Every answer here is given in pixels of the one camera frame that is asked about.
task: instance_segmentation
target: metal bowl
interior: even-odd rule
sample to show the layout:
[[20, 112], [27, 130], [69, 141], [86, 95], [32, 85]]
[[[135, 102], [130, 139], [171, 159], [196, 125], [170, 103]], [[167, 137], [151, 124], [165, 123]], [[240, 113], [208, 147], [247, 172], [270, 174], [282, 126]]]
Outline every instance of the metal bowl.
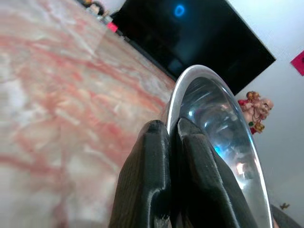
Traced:
[[272, 228], [265, 181], [252, 134], [232, 92], [214, 71], [195, 65], [181, 74], [166, 112], [166, 126], [172, 140], [180, 117], [199, 126], [229, 165], [258, 226]]

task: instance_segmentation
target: television screen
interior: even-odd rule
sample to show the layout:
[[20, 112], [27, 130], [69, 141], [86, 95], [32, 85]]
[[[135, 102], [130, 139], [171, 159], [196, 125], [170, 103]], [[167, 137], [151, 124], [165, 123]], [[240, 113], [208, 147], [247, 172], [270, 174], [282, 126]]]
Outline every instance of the television screen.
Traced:
[[205, 65], [234, 94], [275, 60], [225, 0], [127, 0], [114, 23], [175, 79]]

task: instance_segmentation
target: statue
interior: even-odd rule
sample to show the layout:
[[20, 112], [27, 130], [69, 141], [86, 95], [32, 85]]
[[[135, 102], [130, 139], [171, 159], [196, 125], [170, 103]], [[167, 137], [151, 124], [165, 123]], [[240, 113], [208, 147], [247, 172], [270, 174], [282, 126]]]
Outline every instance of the statue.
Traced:
[[238, 100], [244, 118], [248, 123], [251, 133], [261, 133], [265, 126], [261, 123], [269, 115], [274, 104], [267, 98], [260, 99], [258, 92], [250, 91], [246, 94], [247, 100]]

